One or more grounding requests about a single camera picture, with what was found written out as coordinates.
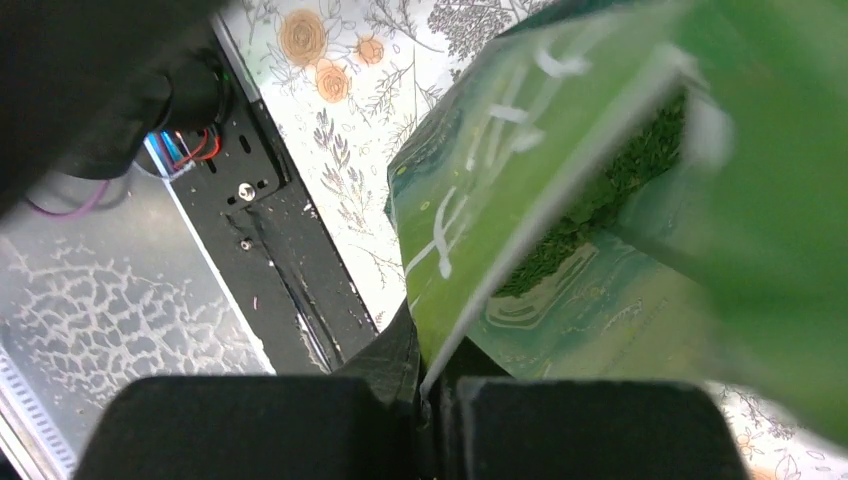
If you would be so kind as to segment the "green cat litter bag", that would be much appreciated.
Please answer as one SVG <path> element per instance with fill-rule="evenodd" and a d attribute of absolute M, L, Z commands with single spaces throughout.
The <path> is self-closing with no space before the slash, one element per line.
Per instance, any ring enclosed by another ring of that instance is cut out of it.
<path fill-rule="evenodd" d="M 398 152 L 425 382 L 744 385 L 847 441 L 847 5 L 562 2 Z"/>

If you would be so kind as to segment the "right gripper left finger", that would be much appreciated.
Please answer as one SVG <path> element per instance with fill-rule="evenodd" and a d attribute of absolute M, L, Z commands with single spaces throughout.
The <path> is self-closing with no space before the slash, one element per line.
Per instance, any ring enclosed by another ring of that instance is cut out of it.
<path fill-rule="evenodd" d="M 414 479 L 409 309 L 328 375 L 161 376 L 108 405 L 78 479 Z"/>

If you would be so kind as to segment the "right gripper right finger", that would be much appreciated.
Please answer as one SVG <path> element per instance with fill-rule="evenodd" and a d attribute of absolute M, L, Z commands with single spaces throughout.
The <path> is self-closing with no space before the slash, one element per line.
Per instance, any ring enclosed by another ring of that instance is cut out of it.
<path fill-rule="evenodd" d="M 746 479 L 711 397 L 669 381 L 518 380 L 465 340 L 429 395 L 441 479 Z"/>

